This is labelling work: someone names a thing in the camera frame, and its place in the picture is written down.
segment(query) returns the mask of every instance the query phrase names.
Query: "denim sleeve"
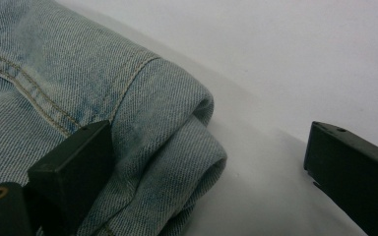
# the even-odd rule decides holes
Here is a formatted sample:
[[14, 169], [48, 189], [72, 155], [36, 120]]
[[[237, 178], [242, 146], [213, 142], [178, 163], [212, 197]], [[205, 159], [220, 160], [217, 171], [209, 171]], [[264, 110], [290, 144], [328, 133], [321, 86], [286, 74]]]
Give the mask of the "denim sleeve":
[[0, 0], [0, 182], [26, 184], [66, 137], [112, 125], [115, 170], [78, 235], [179, 235], [225, 166], [213, 110], [206, 88], [128, 39], [52, 1]]

